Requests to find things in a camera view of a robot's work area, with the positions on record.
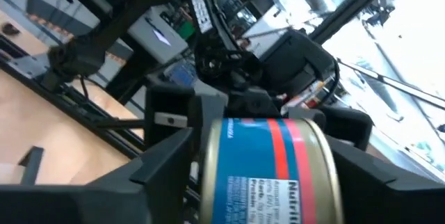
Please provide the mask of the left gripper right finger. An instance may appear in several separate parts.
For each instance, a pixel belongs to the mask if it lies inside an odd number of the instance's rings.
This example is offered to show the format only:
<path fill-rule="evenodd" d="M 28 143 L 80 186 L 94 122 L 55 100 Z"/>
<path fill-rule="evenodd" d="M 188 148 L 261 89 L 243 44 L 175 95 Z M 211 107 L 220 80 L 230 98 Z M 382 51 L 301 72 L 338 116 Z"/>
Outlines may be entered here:
<path fill-rule="evenodd" d="M 444 184 L 329 139 L 346 223 L 444 224 Z"/>

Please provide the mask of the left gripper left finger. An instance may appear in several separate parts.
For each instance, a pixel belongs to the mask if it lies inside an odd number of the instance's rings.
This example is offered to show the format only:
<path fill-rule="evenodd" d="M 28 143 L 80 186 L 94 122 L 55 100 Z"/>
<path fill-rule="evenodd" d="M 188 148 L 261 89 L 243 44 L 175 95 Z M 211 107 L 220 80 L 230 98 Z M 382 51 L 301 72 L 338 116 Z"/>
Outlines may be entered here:
<path fill-rule="evenodd" d="M 182 129 L 84 186 L 3 185 L 2 223 L 182 223 L 194 141 Z"/>

